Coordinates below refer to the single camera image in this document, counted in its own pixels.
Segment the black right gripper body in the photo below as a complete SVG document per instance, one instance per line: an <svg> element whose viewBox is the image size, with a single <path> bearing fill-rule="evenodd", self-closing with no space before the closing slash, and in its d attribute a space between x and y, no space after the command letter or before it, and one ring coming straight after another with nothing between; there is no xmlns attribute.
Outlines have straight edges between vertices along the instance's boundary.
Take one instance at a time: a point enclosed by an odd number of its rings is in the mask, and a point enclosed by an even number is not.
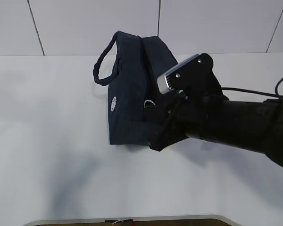
<svg viewBox="0 0 283 226"><path fill-rule="evenodd" d="M148 111L151 119L160 125L158 131L149 138L150 149L162 151L190 137L199 137L203 112L184 92Z"/></svg>

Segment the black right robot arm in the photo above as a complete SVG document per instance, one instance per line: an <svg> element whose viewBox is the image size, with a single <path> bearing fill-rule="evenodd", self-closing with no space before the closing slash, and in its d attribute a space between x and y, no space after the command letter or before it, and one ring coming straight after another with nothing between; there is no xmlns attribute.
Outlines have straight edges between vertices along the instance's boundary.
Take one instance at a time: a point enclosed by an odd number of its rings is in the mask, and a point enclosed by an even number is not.
<svg viewBox="0 0 283 226"><path fill-rule="evenodd" d="M196 54L157 78L161 94L176 96L145 108L162 126L149 138L150 148L161 151L192 137L262 153L283 167L283 96L275 92L263 102L231 101L213 65L210 55Z"/></svg>

